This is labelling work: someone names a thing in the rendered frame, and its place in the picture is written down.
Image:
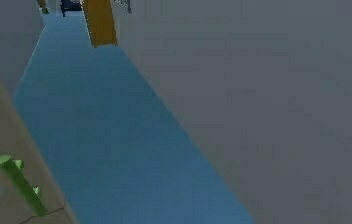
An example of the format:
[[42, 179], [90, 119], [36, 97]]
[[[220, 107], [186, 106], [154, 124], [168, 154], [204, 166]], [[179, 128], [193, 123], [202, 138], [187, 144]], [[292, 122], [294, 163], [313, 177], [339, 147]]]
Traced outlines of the yellow wooden door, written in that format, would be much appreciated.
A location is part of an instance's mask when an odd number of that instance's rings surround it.
[[82, 8], [92, 46], [117, 45], [110, 0], [83, 0]]

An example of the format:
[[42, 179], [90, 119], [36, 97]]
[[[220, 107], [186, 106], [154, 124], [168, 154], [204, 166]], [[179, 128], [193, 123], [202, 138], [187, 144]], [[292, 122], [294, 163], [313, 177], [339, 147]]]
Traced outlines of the dark blue chair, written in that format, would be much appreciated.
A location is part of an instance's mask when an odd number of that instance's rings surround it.
[[66, 16], [67, 11], [81, 11], [82, 6], [80, 2], [72, 2], [71, 0], [61, 0], [60, 10], [62, 16]]

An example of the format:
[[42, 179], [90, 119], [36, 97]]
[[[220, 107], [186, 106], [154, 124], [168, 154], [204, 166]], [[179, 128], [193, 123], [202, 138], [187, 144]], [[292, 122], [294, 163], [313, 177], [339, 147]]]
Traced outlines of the beige room door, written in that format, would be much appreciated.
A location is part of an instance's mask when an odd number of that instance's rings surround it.
[[0, 224], [80, 224], [1, 81]]

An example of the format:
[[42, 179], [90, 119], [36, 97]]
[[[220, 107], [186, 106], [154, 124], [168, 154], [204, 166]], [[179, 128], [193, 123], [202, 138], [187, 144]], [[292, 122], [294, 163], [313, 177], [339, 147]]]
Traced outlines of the grey framed wall picture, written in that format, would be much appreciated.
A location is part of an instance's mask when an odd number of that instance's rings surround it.
[[132, 12], [131, 0], [114, 0], [114, 2], [122, 6], [128, 13]]

